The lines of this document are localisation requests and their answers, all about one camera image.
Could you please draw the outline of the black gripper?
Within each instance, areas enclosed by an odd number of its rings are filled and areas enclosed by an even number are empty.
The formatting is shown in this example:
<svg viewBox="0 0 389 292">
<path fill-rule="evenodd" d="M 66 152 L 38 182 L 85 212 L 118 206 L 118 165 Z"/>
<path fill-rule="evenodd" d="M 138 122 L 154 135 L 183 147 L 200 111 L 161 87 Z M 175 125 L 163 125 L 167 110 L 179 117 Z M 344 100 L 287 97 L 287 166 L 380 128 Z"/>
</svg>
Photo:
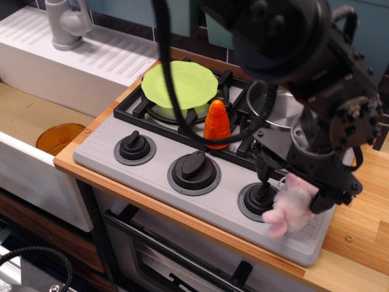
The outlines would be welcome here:
<svg viewBox="0 0 389 292">
<path fill-rule="evenodd" d="M 285 169 L 318 188 L 309 209 L 313 214 L 330 210 L 335 204 L 348 205 L 363 190 L 362 183 L 349 171 L 341 169 L 333 152 L 314 152 L 301 122 L 289 131 L 261 128 L 254 135 L 261 146 L 255 160 L 256 173 L 262 183 L 274 171 Z"/>
</svg>

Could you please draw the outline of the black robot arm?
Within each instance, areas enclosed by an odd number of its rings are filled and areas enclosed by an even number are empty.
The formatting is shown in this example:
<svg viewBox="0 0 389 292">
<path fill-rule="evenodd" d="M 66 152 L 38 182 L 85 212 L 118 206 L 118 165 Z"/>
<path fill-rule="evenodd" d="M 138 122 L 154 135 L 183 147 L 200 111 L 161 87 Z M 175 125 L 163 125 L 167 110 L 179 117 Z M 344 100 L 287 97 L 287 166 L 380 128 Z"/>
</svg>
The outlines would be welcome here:
<svg viewBox="0 0 389 292">
<path fill-rule="evenodd" d="M 362 191 L 341 156 L 380 134 L 382 103 L 372 70 L 352 46 L 357 15 L 326 1 L 200 1 L 201 9 L 233 35 L 242 70 L 280 85 L 304 107 L 288 131 L 265 128 L 257 171 L 284 168 L 318 188 L 310 209 L 319 214 L 349 204 Z"/>
</svg>

